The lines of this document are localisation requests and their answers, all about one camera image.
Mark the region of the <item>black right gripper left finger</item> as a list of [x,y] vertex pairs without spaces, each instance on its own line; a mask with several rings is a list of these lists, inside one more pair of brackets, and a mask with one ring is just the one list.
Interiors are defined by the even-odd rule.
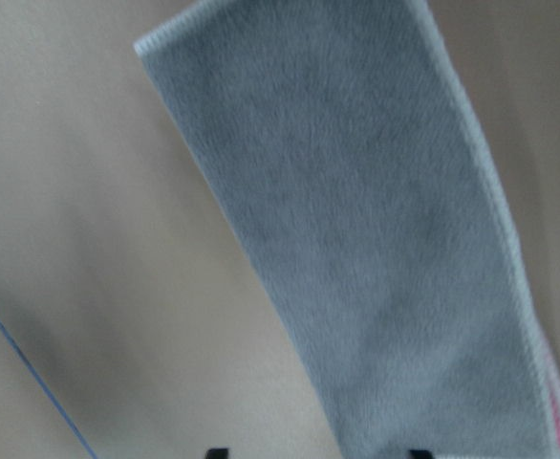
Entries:
[[228,448],[210,448],[205,453],[205,459],[228,459]]

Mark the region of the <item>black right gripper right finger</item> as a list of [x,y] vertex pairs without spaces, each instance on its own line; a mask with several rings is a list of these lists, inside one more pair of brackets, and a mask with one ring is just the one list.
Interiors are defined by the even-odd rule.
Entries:
[[432,452],[428,449],[410,449],[410,459],[432,459]]

